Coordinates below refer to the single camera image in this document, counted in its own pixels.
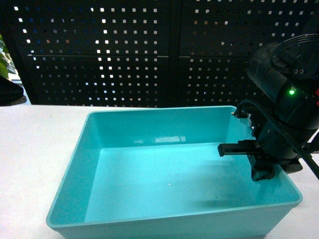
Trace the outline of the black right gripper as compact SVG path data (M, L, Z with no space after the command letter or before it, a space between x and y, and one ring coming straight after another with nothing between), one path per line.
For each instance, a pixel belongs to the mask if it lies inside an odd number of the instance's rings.
M250 120L252 136L256 140L221 143L217 147L220 157L249 155L251 179L254 182L274 178L275 165L280 165L287 174L303 169L292 146L266 119L250 117Z

